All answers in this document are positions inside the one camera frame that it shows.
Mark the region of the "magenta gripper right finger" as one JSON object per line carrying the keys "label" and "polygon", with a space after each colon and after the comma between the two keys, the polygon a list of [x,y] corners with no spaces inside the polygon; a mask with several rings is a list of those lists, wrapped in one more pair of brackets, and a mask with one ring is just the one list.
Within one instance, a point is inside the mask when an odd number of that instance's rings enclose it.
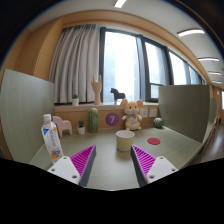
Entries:
{"label": "magenta gripper right finger", "polygon": [[178,171],[164,156],[156,157],[135,145],[131,146],[130,154],[140,187]]}

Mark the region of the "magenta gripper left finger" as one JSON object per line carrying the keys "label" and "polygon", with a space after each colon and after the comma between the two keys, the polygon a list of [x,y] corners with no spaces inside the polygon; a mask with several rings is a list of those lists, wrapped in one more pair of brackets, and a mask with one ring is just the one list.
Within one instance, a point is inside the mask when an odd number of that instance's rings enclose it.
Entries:
{"label": "magenta gripper left finger", "polygon": [[86,187],[95,156],[96,145],[92,145],[71,157],[63,156],[48,171],[81,187]]}

